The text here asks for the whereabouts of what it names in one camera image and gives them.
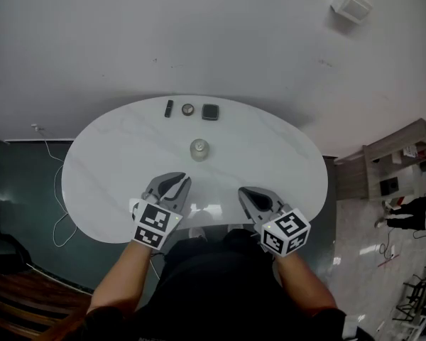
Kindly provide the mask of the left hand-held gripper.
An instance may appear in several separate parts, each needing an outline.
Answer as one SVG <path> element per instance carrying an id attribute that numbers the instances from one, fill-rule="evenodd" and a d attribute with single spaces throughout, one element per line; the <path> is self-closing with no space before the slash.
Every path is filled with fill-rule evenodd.
<path id="1" fill-rule="evenodd" d="M 183 219 L 182 208 L 190 191 L 191 178 L 170 172 L 152 179 L 139 199 L 130 200 L 133 220 L 131 239 L 160 250 Z"/>

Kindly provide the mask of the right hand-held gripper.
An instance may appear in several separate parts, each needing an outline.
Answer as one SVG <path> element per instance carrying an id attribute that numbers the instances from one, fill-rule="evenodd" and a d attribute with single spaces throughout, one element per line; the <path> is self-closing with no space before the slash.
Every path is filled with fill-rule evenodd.
<path id="1" fill-rule="evenodd" d="M 281 207 L 282 200 L 260 187 L 240 187 L 238 196 L 246 217 L 261 226 L 260 245 L 265 252 L 286 257 L 306 244 L 311 225 L 299 209 L 281 210 L 264 223 L 262 212 L 274 205 Z"/>

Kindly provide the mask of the small white jar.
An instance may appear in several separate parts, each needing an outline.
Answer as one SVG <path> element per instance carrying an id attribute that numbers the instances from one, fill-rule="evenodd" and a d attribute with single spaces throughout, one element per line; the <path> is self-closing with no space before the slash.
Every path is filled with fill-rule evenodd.
<path id="1" fill-rule="evenodd" d="M 195 139 L 190 144 L 190 155 L 197 162 L 206 160 L 209 155 L 209 143 L 204 139 Z"/>

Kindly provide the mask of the person's right forearm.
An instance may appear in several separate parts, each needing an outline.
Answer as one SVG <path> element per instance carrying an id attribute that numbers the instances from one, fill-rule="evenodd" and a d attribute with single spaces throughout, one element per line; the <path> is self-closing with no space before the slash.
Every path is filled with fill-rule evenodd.
<path id="1" fill-rule="evenodd" d="M 282 287 L 293 303 L 308 316 L 320 311 L 337 309 L 329 289 L 296 253 L 275 258 Z"/>

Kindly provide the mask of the person's left forearm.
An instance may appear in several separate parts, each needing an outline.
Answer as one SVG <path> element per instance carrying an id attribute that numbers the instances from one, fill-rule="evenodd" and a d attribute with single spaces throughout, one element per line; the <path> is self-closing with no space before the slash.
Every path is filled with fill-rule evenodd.
<path id="1" fill-rule="evenodd" d="M 131 240 L 94 290 L 87 313 L 113 307 L 124 316 L 132 314 L 143 294 L 151 255 L 150 247 Z"/>

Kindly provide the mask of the white kidney-shaped table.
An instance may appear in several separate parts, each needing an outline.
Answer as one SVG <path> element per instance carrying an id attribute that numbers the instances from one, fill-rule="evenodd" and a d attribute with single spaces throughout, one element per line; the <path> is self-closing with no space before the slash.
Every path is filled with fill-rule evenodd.
<path id="1" fill-rule="evenodd" d="M 62 194 L 75 225 L 88 237 L 110 244 L 131 238 L 130 200 L 150 181 L 183 172 L 192 186 L 180 226 L 247 223 L 238 199 L 243 186 L 277 193 L 307 220 L 322 210 L 327 169 L 319 149 L 292 124 L 261 109 L 227 99 L 174 96 L 114 109 L 95 119 L 72 143 L 62 170 Z M 192 104 L 191 116 L 182 105 Z M 202 119 L 202 106 L 219 106 L 217 121 Z M 208 158 L 194 161 L 190 144 L 209 143 Z"/>

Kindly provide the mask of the grey wooden shelf unit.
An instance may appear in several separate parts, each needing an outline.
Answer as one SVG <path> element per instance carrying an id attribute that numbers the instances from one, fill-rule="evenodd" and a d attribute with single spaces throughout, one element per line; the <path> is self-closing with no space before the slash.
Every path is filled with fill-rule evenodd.
<path id="1" fill-rule="evenodd" d="M 419 195 L 421 170 L 426 161 L 426 121 L 418 119 L 346 158 L 335 161 L 338 200 L 392 200 Z M 397 177 L 399 191 L 382 196 L 379 183 Z"/>

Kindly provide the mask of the person's black shirt torso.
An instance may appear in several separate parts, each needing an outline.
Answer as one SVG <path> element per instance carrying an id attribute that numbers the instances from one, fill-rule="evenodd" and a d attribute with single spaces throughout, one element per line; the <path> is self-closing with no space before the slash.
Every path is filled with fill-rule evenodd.
<path id="1" fill-rule="evenodd" d="M 342 341 L 345 314 L 305 315 L 282 287 L 276 256 L 245 229 L 219 242 L 178 241 L 154 294 L 124 316 L 87 313 L 76 341 Z"/>

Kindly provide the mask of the black speaker box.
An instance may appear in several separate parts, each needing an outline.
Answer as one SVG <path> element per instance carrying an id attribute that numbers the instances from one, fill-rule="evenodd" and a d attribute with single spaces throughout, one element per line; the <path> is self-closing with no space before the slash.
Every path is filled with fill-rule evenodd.
<path id="1" fill-rule="evenodd" d="M 389 196 L 399 191 L 399 182 L 397 177 L 382 180 L 379 185 L 382 196 Z"/>

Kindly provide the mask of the wooden slatted bench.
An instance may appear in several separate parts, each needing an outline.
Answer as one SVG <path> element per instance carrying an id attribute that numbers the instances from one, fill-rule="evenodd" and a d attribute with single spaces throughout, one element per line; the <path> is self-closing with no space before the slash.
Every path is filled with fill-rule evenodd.
<path id="1" fill-rule="evenodd" d="M 0 341 L 61 341 L 82 324 L 90 298 L 34 269 L 0 274 Z"/>

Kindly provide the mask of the white wall switch box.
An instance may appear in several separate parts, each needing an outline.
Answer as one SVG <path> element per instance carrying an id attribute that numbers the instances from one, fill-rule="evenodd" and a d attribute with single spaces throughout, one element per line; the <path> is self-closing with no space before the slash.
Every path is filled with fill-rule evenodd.
<path id="1" fill-rule="evenodd" d="M 372 10 L 367 0 L 333 0 L 330 6 L 336 14 L 355 24 L 362 24 Z"/>

